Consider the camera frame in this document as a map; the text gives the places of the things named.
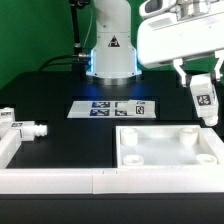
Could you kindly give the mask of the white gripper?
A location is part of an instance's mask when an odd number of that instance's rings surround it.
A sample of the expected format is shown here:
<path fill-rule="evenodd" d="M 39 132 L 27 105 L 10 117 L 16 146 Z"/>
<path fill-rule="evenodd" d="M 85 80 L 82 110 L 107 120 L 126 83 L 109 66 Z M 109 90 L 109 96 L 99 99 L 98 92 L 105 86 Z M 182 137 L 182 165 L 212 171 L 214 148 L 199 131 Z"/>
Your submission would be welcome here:
<path fill-rule="evenodd" d="M 183 59 L 192 60 L 215 51 L 211 80 L 220 82 L 224 64 L 224 0 L 146 0 L 139 7 L 143 19 L 137 32 L 137 56 L 141 65 L 154 68 L 171 64 L 183 87 L 191 77 Z"/>

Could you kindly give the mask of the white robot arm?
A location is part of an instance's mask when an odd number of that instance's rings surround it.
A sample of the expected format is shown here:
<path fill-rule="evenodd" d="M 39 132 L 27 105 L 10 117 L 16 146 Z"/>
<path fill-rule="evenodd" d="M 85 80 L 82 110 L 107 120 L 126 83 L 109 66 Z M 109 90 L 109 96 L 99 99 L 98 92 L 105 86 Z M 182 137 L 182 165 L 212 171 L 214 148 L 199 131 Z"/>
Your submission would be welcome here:
<path fill-rule="evenodd" d="M 172 65 L 187 84 L 183 63 L 213 55 L 215 79 L 224 62 L 224 0 L 145 0 L 137 44 L 131 43 L 127 0 L 93 0 L 97 42 L 86 75 L 105 85 L 123 85 L 141 76 L 140 66 Z"/>

